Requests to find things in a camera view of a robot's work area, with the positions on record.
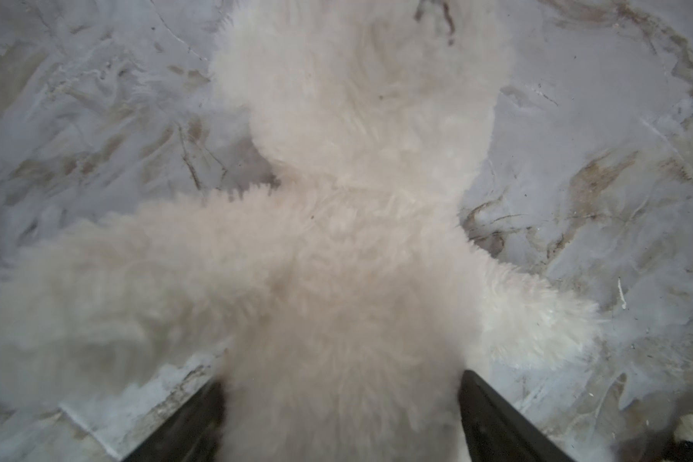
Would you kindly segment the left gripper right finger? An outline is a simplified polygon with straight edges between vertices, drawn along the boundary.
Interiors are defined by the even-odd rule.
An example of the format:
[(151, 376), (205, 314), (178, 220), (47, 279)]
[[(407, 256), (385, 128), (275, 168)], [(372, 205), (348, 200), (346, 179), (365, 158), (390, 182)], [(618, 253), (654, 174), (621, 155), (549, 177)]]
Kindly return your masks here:
[(572, 462), (476, 372), (463, 373), (458, 402), (473, 462)]

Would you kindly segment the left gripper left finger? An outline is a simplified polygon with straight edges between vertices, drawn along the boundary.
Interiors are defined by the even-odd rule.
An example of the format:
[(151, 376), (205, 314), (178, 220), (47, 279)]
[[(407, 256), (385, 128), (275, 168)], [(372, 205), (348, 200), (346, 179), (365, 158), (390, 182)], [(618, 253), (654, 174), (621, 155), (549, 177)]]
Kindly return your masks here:
[(224, 420), (224, 387), (219, 379), (211, 379), (123, 462), (214, 461)]

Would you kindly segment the white plush teddy bear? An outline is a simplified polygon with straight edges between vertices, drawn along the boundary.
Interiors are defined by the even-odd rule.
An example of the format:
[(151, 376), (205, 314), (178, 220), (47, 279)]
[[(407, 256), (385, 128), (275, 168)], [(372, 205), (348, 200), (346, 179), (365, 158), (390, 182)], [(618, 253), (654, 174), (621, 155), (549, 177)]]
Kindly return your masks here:
[(511, 67), (494, 1), (244, 1), (217, 96), (277, 185), (77, 221), (0, 271), (0, 400), (87, 402), (225, 345), (221, 461), (464, 461), (462, 373), (593, 350), (596, 302), (457, 216)]

